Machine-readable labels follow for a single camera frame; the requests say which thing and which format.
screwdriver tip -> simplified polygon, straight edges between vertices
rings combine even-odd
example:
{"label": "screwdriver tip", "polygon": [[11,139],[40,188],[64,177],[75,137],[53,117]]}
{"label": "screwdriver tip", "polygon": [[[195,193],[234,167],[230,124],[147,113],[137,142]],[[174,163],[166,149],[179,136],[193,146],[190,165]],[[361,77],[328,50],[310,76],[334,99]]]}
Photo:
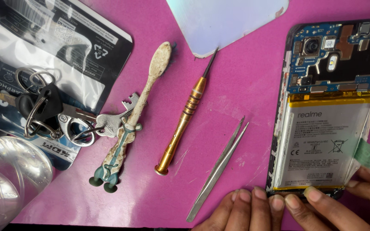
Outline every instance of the screwdriver tip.
{"label": "screwdriver tip", "polygon": [[206,76],[208,75],[209,69],[210,69],[210,67],[213,63],[213,60],[215,59],[215,56],[216,56],[216,53],[218,52],[218,49],[219,49],[219,46],[216,47],[215,52],[213,53],[213,55],[211,57],[211,60],[209,61],[208,66],[206,67],[205,72],[203,73],[202,77],[206,78]]}

pink work surface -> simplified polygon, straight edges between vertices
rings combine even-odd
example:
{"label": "pink work surface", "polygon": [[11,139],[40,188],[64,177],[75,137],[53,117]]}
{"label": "pink work surface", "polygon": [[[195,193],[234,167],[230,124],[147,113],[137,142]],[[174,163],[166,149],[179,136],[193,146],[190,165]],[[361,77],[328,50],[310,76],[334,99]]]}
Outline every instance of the pink work surface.
{"label": "pink work surface", "polygon": [[[194,59],[163,0],[83,2],[134,40],[132,54],[102,113],[121,113],[121,101],[133,92],[141,93],[151,57],[162,42],[177,42],[176,62],[156,81],[148,97],[139,120],[143,130],[128,145],[117,192],[109,194],[102,186],[88,183],[117,141],[99,137],[94,145],[81,149],[68,170],[56,171],[52,183],[20,213],[15,223],[194,227],[210,216],[228,192],[252,190],[255,185],[264,187],[289,29],[302,23],[370,18],[370,0],[293,0],[285,14],[221,49],[169,174],[159,176],[154,166],[210,57]],[[242,116],[245,123],[250,123],[244,137],[195,220],[187,223],[192,204]],[[347,192],[340,201],[370,220],[367,201]],[[288,213],[282,228],[301,229]]]}

clear plastic bottle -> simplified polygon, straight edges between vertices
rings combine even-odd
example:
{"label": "clear plastic bottle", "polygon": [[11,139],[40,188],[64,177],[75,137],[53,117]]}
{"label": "clear plastic bottle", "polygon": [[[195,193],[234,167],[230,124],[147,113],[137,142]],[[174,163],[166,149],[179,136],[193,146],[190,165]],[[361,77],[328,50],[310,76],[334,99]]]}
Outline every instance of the clear plastic bottle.
{"label": "clear plastic bottle", "polygon": [[0,230],[52,180],[46,155],[20,138],[0,137]]}

battery label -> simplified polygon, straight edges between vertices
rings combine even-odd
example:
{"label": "battery label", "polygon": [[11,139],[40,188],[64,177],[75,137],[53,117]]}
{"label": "battery label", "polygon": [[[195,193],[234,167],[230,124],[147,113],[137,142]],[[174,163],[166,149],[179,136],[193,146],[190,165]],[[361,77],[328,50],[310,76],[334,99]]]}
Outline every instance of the battery label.
{"label": "battery label", "polygon": [[290,138],[274,189],[342,187],[369,109],[370,103],[288,106]]}

blue circuit board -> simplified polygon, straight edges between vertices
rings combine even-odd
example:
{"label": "blue circuit board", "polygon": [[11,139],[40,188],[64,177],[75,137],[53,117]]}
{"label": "blue circuit board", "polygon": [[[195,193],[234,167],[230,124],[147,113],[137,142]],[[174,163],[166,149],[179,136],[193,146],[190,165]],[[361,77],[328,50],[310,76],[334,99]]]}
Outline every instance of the blue circuit board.
{"label": "blue circuit board", "polygon": [[[310,87],[315,85],[306,85],[301,86],[298,84],[291,84],[291,81],[297,81],[296,78],[292,78],[293,75],[298,75],[298,78],[301,78],[302,76],[307,75],[307,70],[309,66],[314,66],[318,63],[318,60],[321,58],[326,58],[328,52],[333,52],[332,50],[324,50],[322,49],[323,42],[327,38],[327,36],[330,36],[331,38],[335,36],[335,44],[337,44],[340,40],[341,36],[341,27],[342,24],[314,24],[314,25],[307,25],[298,31],[295,32],[293,42],[292,42],[292,48],[291,48],[291,60],[290,60],[290,73],[289,73],[289,80],[287,91],[290,93],[307,93],[310,92]],[[321,41],[321,48],[319,49],[319,55],[318,56],[309,56],[304,57],[297,54],[294,54],[294,46],[295,42],[297,41],[303,41],[307,37],[319,37]],[[354,46],[358,46],[361,39],[370,39],[370,33],[365,36],[358,36],[358,35],[351,35],[348,37],[348,43],[354,44]],[[302,59],[303,61],[302,65],[297,65],[298,59]],[[356,76],[354,83],[368,83],[370,89],[370,76]],[[328,83],[328,81],[322,81],[321,83],[317,84],[318,86],[327,86],[326,92],[329,91],[338,91],[338,83]]]}

